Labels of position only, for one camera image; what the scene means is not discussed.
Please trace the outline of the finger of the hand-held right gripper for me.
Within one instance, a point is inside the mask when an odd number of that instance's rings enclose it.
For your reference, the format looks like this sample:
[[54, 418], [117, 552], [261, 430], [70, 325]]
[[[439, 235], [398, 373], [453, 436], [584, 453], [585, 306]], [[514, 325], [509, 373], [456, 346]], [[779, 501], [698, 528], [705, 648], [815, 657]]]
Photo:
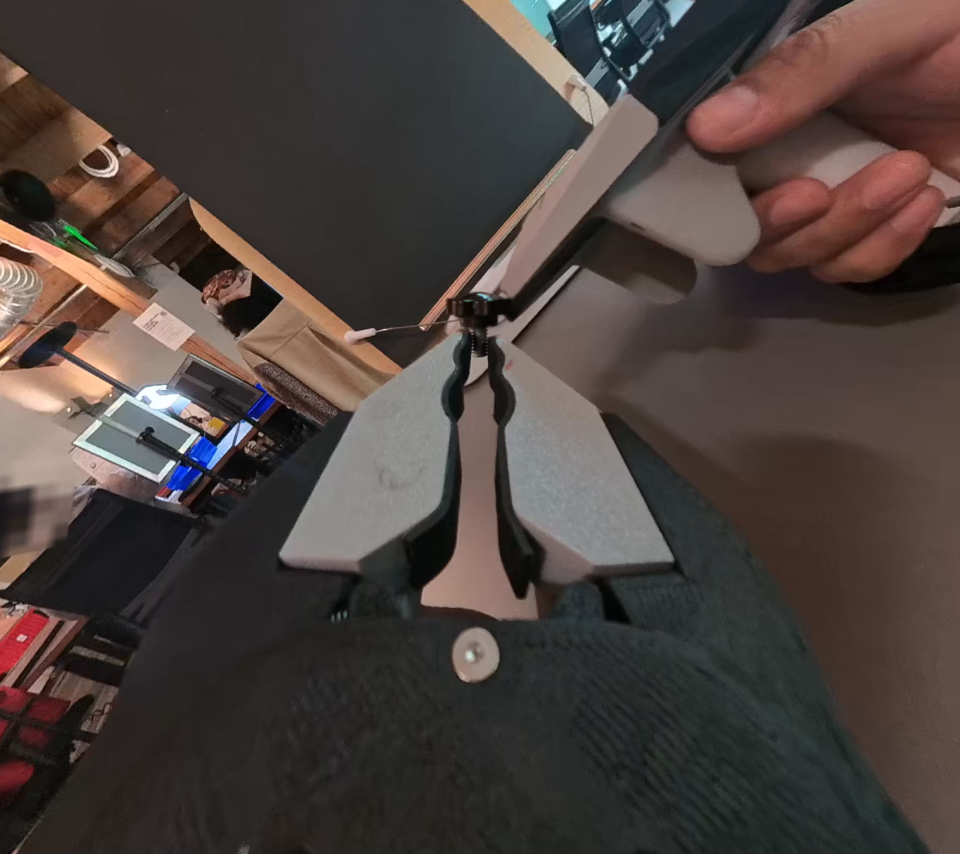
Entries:
[[734, 160], [696, 148], [686, 135], [657, 135], [605, 194], [605, 216], [694, 261], [744, 260], [760, 223]]
[[570, 268], [665, 300], [664, 166], [655, 115], [630, 96], [611, 107], [522, 222], [496, 285], [477, 293], [477, 328], [529, 310]]

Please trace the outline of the beige hanging cloth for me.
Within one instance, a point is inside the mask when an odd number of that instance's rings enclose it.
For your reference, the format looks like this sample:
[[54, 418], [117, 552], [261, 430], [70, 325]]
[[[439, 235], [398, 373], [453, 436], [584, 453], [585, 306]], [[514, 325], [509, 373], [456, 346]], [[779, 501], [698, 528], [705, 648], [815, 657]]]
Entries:
[[392, 378], [244, 267], [215, 274], [201, 301], [270, 395], [318, 423], [355, 412]]

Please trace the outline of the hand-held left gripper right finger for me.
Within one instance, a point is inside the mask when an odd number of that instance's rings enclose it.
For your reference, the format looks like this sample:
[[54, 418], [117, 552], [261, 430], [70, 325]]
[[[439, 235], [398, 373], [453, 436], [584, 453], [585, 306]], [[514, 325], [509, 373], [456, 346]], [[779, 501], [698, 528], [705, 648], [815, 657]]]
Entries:
[[598, 407], [515, 344], [491, 341], [499, 557], [514, 593], [675, 566]]

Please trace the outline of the white paper sign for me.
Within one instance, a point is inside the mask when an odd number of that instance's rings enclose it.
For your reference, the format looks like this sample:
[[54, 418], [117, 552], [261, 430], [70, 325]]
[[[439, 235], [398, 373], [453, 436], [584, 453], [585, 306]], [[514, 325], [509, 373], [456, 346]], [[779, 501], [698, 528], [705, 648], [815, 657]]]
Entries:
[[153, 302], [132, 320], [132, 325], [172, 351], [186, 350], [185, 345], [196, 333], [169, 309]]

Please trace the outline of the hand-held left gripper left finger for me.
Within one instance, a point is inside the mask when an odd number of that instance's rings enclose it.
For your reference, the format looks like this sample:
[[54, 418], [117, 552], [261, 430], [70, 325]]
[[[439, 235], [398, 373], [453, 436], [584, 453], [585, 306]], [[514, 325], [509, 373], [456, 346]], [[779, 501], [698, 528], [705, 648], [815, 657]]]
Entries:
[[294, 569], [435, 578], [457, 537], [463, 343], [443, 341], [362, 401], [279, 552]]

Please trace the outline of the silver ventilation duct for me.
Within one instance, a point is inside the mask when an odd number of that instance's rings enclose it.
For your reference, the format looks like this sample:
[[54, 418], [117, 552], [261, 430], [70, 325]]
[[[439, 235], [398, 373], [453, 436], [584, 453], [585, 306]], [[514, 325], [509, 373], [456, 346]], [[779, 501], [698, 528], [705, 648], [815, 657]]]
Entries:
[[29, 315], [42, 292], [42, 276], [32, 266], [1, 257], [2, 339]]

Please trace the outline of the black office chair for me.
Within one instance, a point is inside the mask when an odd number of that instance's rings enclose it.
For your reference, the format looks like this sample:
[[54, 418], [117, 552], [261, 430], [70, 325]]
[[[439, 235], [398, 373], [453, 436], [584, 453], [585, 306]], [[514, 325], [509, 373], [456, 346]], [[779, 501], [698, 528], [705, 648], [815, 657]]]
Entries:
[[673, 27], [666, 0], [566, 0], [548, 20], [555, 48], [607, 105]]

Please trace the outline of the person's right hand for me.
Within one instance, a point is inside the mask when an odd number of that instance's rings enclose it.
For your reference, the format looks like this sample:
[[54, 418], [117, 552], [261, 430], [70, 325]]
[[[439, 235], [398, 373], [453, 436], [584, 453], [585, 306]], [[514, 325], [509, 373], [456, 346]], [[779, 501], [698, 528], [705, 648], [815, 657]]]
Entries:
[[702, 151], [756, 149], [832, 108], [894, 148], [835, 188], [811, 178], [757, 194], [748, 264], [825, 283], [894, 272], [932, 233], [958, 178], [959, 0], [854, 0], [775, 46], [688, 117]]

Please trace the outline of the small black knob screw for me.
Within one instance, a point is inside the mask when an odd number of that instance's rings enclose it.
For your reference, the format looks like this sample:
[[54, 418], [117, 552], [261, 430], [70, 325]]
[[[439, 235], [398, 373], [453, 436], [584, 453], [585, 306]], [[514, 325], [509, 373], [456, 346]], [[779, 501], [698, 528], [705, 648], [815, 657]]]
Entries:
[[469, 292], [446, 300], [448, 318], [467, 338], [472, 356], [484, 359], [489, 353], [489, 331], [503, 315], [503, 303], [486, 292]]

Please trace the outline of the black computer monitor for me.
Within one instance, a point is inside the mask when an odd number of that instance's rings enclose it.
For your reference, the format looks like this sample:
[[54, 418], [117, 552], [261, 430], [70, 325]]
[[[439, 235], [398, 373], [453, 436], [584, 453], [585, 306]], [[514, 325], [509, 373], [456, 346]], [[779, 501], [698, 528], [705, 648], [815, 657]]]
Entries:
[[425, 318], [589, 131], [462, 0], [2, 0], [1, 40], [348, 328]]

